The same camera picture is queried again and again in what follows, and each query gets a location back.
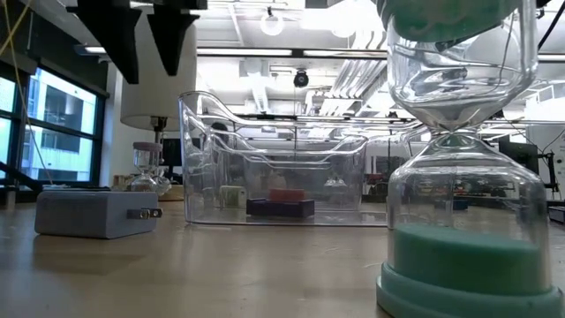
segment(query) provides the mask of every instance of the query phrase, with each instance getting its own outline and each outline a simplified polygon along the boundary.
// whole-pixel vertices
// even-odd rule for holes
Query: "glass hourglass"
[[[134,192],[157,192],[154,172],[159,167],[162,145],[153,142],[133,143],[133,164],[141,173],[131,183]]]
[[[433,136],[388,184],[379,304],[395,317],[561,317],[544,184],[476,129],[535,77],[535,2],[378,5],[390,94]]]

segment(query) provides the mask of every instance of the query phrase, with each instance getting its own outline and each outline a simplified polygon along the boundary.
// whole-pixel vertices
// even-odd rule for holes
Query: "red block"
[[[273,202],[299,202],[305,200],[302,189],[270,189],[268,199]]]

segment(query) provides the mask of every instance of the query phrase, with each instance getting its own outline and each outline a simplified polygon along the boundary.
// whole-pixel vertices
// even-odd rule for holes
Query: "cable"
[[[27,122],[27,124],[29,125],[29,133],[31,135],[32,140],[34,141],[35,150],[37,150],[37,155],[39,156],[39,160],[41,161],[41,166],[43,167],[43,169],[45,170],[45,173],[47,174],[47,178],[49,179],[49,183],[53,185],[53,178],[51,178],[51,174],[49,173],[49,170],[45,166],[45,162],[43,161],[43,157],[41,156],[41,150],[39,149],[39,146],[37,145],[37,141],[35,140],[35,133],[34,133],[34,129],[32,127],[32,123],[29,120],[29,116],[27,115],[26,98],[24,96],[24,90],[21,86],[21,80],[19,78],[18,61],[16,60],[16,51],[14,49],[13,40],[11,38],[15,34],[15,31],[17,31],[17,28],[14,27],[13,31],[11,30],[10,20],[9,20],[10,15],[8,13],[8,3],[6,2],[6,0],[4,0],[4,16],[6,17],[6,27],[8,28],[8,32],[10,33],[10,36],[8,37],[8,39],[6,41],[8,43],[10,43],[11,60],[14,63],[14,69],[15,69],[15,73],[16,73],[16,82],[18,84],[19,98],[21,99],[21,103],[22,103],[22,106],[24,108],[24,118],[23,118],[22,121]]]
[[[551,21],[551,25],[549,25],[549,28],[547,29],[546,33],[544,34],[544,36],[541,38],[541,40],[539,41],[538,44],[538,50],[541,50],[541,47],[544,46],[544,43],[546,43],[547,38],[549,37],[549,35],[552,33],[552,31],[554,30],[555,26],[557,25],[557,22],[559,21],[559,18],[561,17],[561,15],[563,14],[563,11],[565,10],[565,1],[563,1],[563,3],[561,4],[561,7],[559,8],[559,10],[557,11],[557,14],[555,14],[555,18],[553,21]]]
[[[543,150],[541,150],[541,154],[543,155],[543,154],[544,154],[544,151],[546,151],[546,149],[547,149],[549,146],[553,145],[553,143],[556,142],[556,141],[559,139],[559,137],[561,137],[561,136],[563,135],[563,133],[565,133],[565,129],[563,129],[561,132],[559,132],[559,134],[557,135],[557,137],[555,137],[550,143],[547,144],[547,146],[546,146],[545,148],[543,148]]]

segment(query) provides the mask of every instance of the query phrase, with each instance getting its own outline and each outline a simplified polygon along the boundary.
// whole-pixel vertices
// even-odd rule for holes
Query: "table surface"
[[[34,205],[0,210],[0,317],[388,317],[375,278],[384,228],[186,226],[165,203],[151,233],[38,236]],[[565,231],[550,228],[565,287]]]

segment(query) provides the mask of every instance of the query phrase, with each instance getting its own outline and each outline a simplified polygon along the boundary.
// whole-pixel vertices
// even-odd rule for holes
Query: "gray box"
[[[158,206],[157,193],[45,191],[37,197],[35,231],[121,238],[154,230]]]

